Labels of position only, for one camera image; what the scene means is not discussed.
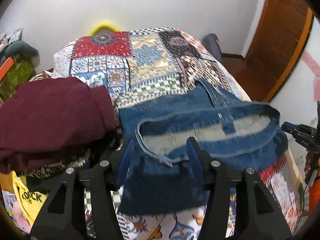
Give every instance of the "denim jeans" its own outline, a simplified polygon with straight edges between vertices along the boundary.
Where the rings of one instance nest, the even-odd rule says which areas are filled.
[[[257,172],[288,147],[279,112],[266,103],[242,102],[204,79],[185,95],[163,96],[119,110],[124,137],[134,138],[134,157],[119,211],[165,214],[206,205],[208,192],[193,176],[186,140],[228,167]]]

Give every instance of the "yellow t-shirt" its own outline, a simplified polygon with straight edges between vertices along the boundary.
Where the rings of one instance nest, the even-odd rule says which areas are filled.
[[[26,186],[26,177],[17,177],[14,171],[12,172],[12,181],[20,208],[32,226],[47,196],[40,192],[29,192]]]

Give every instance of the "cable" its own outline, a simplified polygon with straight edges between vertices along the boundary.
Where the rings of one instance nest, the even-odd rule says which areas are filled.
[[[304,189],[304,191],[303,191],[303,207],[302,207],[302,212],[301,212],[301,215],[300,215],[300,217],[299,217],[299,220],[298,220],[298,223],[297,223],[297,225],[296,225],[296,228],[294,229],[294,231],[293,231],[293,234],[292,234],[292,236],[294,236],[294,234],[295,234],[295,232],[296,232],[296,230],[297,230],[297,228],[298,228],[298,225],[299,225],[299,223],[300,223],[300,220],[301,220],[301,217],[302,217],[302,215],[303,215],[303,212],[304,212],[304,204],[305,204],[305,201],[304,201],[304,196],[305,196],[305,193],[306,193],[306,190],[307,190],[307,188],[308,188],[308,185],[306,185],[306,187],[305,187],[305,189]]]

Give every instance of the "clothes pile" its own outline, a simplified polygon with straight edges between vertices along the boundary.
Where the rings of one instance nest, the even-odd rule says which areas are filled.
[[[12,208],[8,192],[14,192],[27,233],[50,191],[38,185],[69,167],[91,168],[92,144],[104,139],[108,145],[106,135],[116,127],[105,87],[89,88],[73,77],[36,79],[0,107],[1,187]]]

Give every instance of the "folded maroon fabric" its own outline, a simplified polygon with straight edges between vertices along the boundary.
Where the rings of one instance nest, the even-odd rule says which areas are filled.
[[[0,172],[38,169],[81,154],[115,128],[106,87],[77,78],[21,84],[0,107]]]

